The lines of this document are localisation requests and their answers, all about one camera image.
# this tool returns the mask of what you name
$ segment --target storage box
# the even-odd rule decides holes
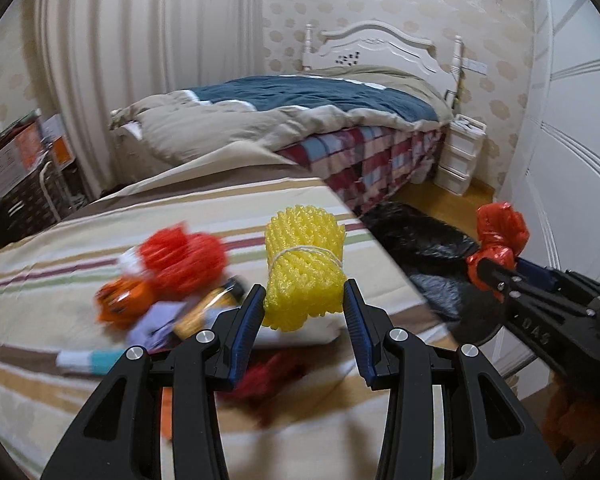
[[[474,174],[477,157],[445,144],[440,155],[440,165],[454,170],[457,174]]]
[[[471,184],[471,175],[459,174],[444,166],[438,166],[434,182],[437,186],[450,191],[454,195],[462,196]]]
[[[38,110],[0,134],[0,249],[74,211],[66,183],[43,141]]]
[[[458,114],[450,125],[446,145],[453,146],[469,156],[477,157],[482,149],[486,129],[486,124]]]

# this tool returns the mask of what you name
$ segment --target wall switch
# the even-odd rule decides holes
[[[462,58],[462,68],[465,68],[467,70],[472,70],[472,72],[477,72],[480,74],[487,75],[487,64],[480,63],[479,61],[476,61],[475,59],[468,59],[466,57],[463,57]]]

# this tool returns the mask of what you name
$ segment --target robotic arm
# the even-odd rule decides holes
[[[69,426],[42,480],[159,480],[160,391],[173,386],[176,480],[228,480],[214,391],[242,377],[264,310],[255,285],[240,309],[222,313],[166,354],[131,347]],[[368,306],[355,280],[344,313],[360,375],[390,390],[377,480],[430,480],[433,387],[443,394],[445,480],[558,480],[562,470],[490,362],[472,345],[434,348]]]
[[[600,283],[518,259],[482,259],[478,277],[504,297],[504,325],[571,386],[600,398]]]

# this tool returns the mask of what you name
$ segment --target wallpaper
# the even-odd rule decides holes
[[[34,0],[14,0],[0,19],[0,130],[40,108],[56,113],[42,67],[33,26]]]
[[[532,0],[263,0],[268,73],[301,69],[304,25],[337,30],[361,20],[381,20],[429,38],[448,70],[453,38],[464,56],[488,65],[488,75],[464,71],[460,113],[487,124],[488,138],[476,176],[498,189],[518,140],[532,64]]]

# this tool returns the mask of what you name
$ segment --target metal screw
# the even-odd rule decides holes
[[[476,357],[478,355],[478,349],[474,345],[462,345],[460,350],[467,357]]]
[[[196,334],[196,341],[199,343],[211,343],[216,334],[214,334],[211,330],[201,330]]]
[[[132,346],[129,350],[126,351],[125,355],[127,359],[135,361],[136,359],[141,358],[142,354],[144,354],[144,350],[142,350],[142,347]]]
[[[389,337],[394,341],[405,341],[409,337],[409,333],[403,328],[394,328],[389,332]]]

